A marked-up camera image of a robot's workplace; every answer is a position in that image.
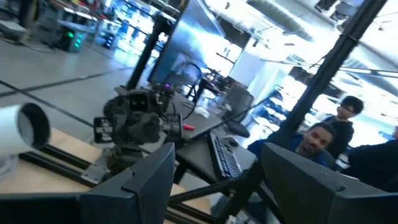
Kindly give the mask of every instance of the short hair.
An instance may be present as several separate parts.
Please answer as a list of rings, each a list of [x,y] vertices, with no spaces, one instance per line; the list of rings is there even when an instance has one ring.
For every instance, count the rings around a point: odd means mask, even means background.
[[[360,114],[363,110],[363,101],[355,96],[347,96],[343,99],[340,105],[344,108],[352,106],[354,114]]]
[[[316,123],[309,129],[309,131],[311,131],[312,129],[317,128],[317,127],[321,127],[323,129],[325,129],[327,132],[329,132],[331,134],[333,139],[335,138],[336,130],[333,128],[333,126],[330,123],[327,123],[327,122]]]

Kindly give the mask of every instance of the monitor screen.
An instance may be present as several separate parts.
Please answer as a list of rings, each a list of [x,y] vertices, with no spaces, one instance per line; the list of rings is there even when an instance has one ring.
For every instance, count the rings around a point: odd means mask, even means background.
[[[148,81],[192,85],[223,46],[224,32],[203,0],[190,0],[175,23]]]

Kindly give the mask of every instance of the keyboard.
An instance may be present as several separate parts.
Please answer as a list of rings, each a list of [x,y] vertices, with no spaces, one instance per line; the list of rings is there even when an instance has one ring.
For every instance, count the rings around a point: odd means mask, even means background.
[[[209,134],[208,145],[218,180],[226,180],[241,175],[241,167],[228,142],[215,134]]]

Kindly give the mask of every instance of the blue shirt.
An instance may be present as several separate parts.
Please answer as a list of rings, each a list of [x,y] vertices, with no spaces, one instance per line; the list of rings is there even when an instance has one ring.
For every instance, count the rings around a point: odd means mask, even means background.
[[[287,150],[289,150],[291,152],[295,152],[297,146],[299,146],[299,144],[302,140],[303,140],[303,136],[301,134],[297,134],[297,135],[293,136],[292,142],[290,143],[290,147]],[[267,139],[255,141],[249,145],[248,150],[251,151],[254,155],[256,155],[257,159],[259,159],[261,156],[261,149],[262,149],[264,143],[267,143],[267,142],[268,142]],[[326,159],[325,159],[323,152],[319,152],[315,157],[308,158],[308,159],[328,168],[328,164],[326,163]]]

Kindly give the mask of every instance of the white pipe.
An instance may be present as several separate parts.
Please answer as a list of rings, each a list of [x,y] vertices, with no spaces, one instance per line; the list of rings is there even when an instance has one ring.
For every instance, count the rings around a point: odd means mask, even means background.
[[[45,146],[50,125],[44,111],[33,103],[0,108],[0,157]]]

